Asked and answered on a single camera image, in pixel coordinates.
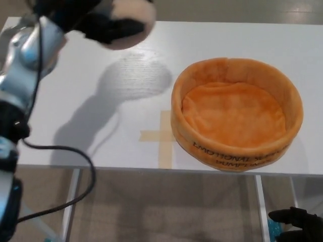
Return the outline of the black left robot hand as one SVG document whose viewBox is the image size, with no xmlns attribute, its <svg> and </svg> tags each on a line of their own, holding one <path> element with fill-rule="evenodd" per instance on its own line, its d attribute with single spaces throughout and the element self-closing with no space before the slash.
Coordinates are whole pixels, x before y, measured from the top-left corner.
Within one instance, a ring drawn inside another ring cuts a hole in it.
<svg viewBox="0 0 323 242">
<path fill-rule="evenodd" d="M 156 22 L 153 1 L 35 1 L 32 9 L 64 32 L 79 31 L 111 50 L 141 43 Z"/>
</svg>

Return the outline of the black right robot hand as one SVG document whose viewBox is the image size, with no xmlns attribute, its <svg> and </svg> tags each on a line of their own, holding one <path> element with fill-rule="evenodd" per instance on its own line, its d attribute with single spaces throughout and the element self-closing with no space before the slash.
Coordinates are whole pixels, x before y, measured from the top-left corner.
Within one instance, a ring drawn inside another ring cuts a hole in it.
<svg viewBox="0 0 323 242">
<path fill-rule="evenodd" d="M 300 228 L 300 230 L 282 232 L 275 236 L 276 241 L 322 242 L 322 217 L 296 207 L 271 211 L 268 215 L 274 222 Z"/>
</svg>

